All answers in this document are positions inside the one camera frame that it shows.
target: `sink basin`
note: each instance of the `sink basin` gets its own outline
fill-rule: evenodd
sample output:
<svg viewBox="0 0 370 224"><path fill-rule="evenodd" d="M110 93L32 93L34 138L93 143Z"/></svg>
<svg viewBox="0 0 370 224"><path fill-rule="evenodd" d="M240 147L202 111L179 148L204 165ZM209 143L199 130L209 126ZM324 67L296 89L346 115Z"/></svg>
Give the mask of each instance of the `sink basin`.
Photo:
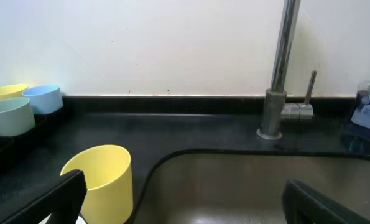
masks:
<svg viewBox="0 0 370 224"><path fill-rule="evenodd" d="M370 220L370 162L350 158L184 154L151 175L137 224L280 224L297 179Z"/></svg>

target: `white wall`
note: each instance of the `white wall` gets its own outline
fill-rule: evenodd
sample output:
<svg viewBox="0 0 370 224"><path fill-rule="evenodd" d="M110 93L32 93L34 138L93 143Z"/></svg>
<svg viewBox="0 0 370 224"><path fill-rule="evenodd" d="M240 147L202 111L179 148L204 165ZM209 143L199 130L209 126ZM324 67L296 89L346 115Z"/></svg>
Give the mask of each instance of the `white wall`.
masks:
<svg viewBox="0 0 370 224"><path fill-rule="evenodd" d="M262 96L284 0L0 0L0 85L68 95ZM285 89L354 96L370 0L302 0Z"/></svg>

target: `yellow cup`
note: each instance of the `yellow cup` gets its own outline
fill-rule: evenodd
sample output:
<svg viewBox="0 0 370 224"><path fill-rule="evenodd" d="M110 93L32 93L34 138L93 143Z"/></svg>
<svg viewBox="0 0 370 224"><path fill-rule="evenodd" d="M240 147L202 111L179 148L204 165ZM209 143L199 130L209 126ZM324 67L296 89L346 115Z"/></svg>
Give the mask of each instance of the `yellow cup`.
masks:
<svg viewBox="0 0 370 224"><path fill-rule="evenodd" d="M10 98L22 97L22 92L26 90L26 84L15 84L0 87L0 101Z"/></svg>
<svg viewBox="0 0 370 224"><path fill-rule="evenodd" d="M60 175L84 172L86 193L81 213L89 224L124 223L132 212L131 155L114 145L96 146L71 158Z"/></svg>

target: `faucet spout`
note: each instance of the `faucet spout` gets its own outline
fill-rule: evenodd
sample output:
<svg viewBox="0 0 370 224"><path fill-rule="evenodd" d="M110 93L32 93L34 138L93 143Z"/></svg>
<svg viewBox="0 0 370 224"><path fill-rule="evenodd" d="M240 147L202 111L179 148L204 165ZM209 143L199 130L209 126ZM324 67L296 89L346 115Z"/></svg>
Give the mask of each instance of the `faucet spout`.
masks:
<svg viewBox="0 0 370 224"><path fill-rule="evenodd" d="M257 135L264 139L280 139L282 137L280 117L284 108L285 97L287 96L287 93L284 91L284 82L300 3L301 0L285 0L284 2L272 83L271 87L266 90L261 128L257 130Z"/></svg>

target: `light blue cup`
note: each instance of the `light blue cup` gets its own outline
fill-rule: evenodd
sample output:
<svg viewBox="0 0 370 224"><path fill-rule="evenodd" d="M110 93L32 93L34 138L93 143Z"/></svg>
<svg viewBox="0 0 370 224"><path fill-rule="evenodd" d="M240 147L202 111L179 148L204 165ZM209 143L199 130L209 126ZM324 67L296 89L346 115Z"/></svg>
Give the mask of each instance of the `light blue cup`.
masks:
<svg viewBox="0 0 370 224"><path fill-rule="evenodd" d="M22 92L30 99L34 114L50 114L63 106L62 94L58 85L42 85Z"/></svg>
<svg viewBox="0 0 370 224"><path fill-rule="evenodd" d="M0 101L0 136L16 136L34 127L35 119L28 98Z"/></svg>

